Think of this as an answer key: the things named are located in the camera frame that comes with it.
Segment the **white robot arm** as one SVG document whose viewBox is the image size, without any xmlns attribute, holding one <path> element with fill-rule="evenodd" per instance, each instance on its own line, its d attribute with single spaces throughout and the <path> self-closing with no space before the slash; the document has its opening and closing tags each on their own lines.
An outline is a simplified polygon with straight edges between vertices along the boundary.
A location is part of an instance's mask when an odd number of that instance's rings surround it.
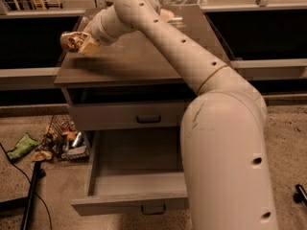
<svg viewBox="0 0 307 230">
<path fill-rule="evenodd" d="M 86 26 L 98 45 L 140 31 L 196 94 L 181 121 L 181 156 L 194 230 L 279 230 L 262 95 L 160 15 L 157 0 L 113 0 Z"/>
</svg>

